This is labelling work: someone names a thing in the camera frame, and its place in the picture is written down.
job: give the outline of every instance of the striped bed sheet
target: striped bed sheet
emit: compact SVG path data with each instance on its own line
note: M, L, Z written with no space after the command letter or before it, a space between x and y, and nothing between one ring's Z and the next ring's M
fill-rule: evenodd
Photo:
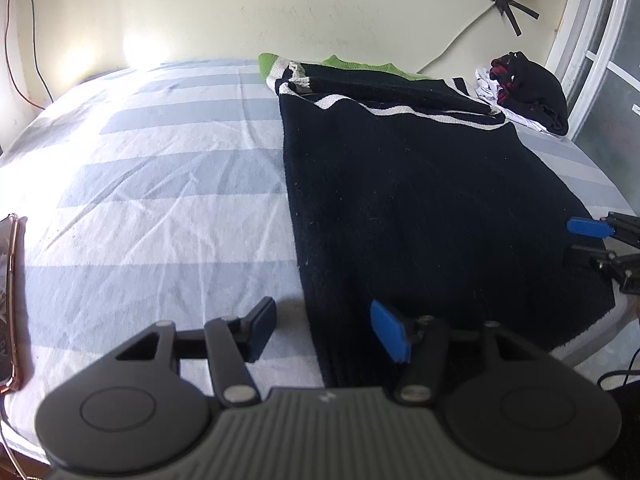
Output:
M595 218L632 213L570 141L516 127ZM77 86L6 150L0 204L26 217L17 269L26 382L4 399L13 447L43 459L38 404L119 342L159 319L186 330L242 316L263 296L278 303L278 327L250 365L262 394L322 386L282 143L278 100L257 63L214 60ZM577 364L628 323L628 310L618 295L614 310L554 354ZM185 363L182 375L211 392L204 362Z

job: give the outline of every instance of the electrical cord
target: electrical cord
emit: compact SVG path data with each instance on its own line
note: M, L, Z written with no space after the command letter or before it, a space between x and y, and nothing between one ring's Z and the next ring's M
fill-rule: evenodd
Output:
M20 463L15 458L14 451L9 447L9 443L7 442L6 437L2 432L2 424L0 424L0 438L2 438L2 445L4 446L4 450L6 451L9 460L11 460L11 463L14 465L15 470L20 475L20 478L22 478L22 480L32 480L32 477L28 477L27 475L25 475L22 466L20 466Z
M631 362L629 363L629 368L627 369L628 372L630 372L632 370L632 368L634 367L634 362L636 362L636 357L638 357L638 354L640 354L640 348L638 350L636 350L636 353L631 358ZM624 386L628 380L629 380L629 376L626 376L625 377L625 382L622 383L622 385Z
M36 54L36 6L33 0L31 0L31 23L33 23L33 32L31 34L31 37L33 38L33 63L36 66L36 72L38 73L38 77L40 78L40 81L42 81L42 85L44 86L44 89L47 91L47 95L49 96L49 99L51 100L51 102L53 102L53 97L51 96L49 87L47 86L47 83L45 83L44 78L42 77L42 74L40 73L40 69L38 67L38 56Z
M625 382L622 383L622 385L624 386L629 380L629 377L640 376L640 370L632 370L638 354L640 354L640 348L636 350L634 356L631 358L631 362L629 363L629 368L627 370L613 370L612 372L607 372L598 379L597 385L602 388L602 381L605 381L606 379L609 379L611 377L624 377Z
M453 40L451 40L449 42L449 44L444 48L444 50L439 53L436 57L434 57L430 62L428 62L425 66L423 66L420 70L418 70L418 73L421 73L423 70L427 69L429 66L431 66L433 63L435 63L437 60L439 60L442 56L444 56L449 49L453 46L454 43L456 43L457 40L459 40L459 38L466 32L468 31L478 20L480 20L485 14L487 14L491 9L493 9L495 6L495 3L492 3L489 7L487 7L481 14L479 14L476 18L473 19L472 22L470 22L465 28L463 28L459 33L457 33Z
M11 0L6 0L6 25L4 27L4 60L6 61L6 68L9 72L9 78L11 78L11 83L14 85L15 91L20 94L20 97L27 101L31 106L39 108L40 110L44 110L44 108L40 105L37 105L33 101L30 101L18 88L18 85L15 83L14 74L11 72L11 64L9 63L9 50L7 48L7 36L9 35L9 17L10 13Z

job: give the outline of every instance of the black blanket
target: black blanket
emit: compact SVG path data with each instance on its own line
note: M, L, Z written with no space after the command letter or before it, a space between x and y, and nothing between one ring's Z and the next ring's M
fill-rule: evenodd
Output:
M394 376L368 321L373 299L460 328L498 320L547 351L614 306L609 280L562 267L569 244L603 247L566 230L569 217L589 216L582 203L462 80L303 65L275 88L328 386Z

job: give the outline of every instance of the wall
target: wall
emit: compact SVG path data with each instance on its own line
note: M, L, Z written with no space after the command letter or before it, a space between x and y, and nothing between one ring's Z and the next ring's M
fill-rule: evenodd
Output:
M6 1L0 0L0 12L2 18L2 33L6 27ZM16 33L16 0L12 0L12 15L9 19L9 34L7 37L7 52L11 62L12 72L18 87L26 94L26 85L22 73L22 59L18 49L18 38ZM14 141L15 137L29 124L36 116L36 108L27 104L14 90L9 79L9 72L4 63L4 52L2 52L2 62L0 68L0 146L6 150Z
M436 76L473 74L509 50L545 62L566 0L520 0L540 14L515 11L517 39L496 10L430 67ZM255 57L276 52L318 60L393 62L417 71L487 6L487 0L36 0L38 59L60 95L94 73L167 60ZM30 23L21 1L20 31ZM25 53L30 37L20 34ZM44 92L32 69L34 95Z

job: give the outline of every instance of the smartphone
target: smartphone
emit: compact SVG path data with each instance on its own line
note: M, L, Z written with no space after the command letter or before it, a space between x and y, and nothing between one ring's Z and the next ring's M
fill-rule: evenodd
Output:
M18 217L0 221L0 394L17 390L22 379L15 333L15 239Z

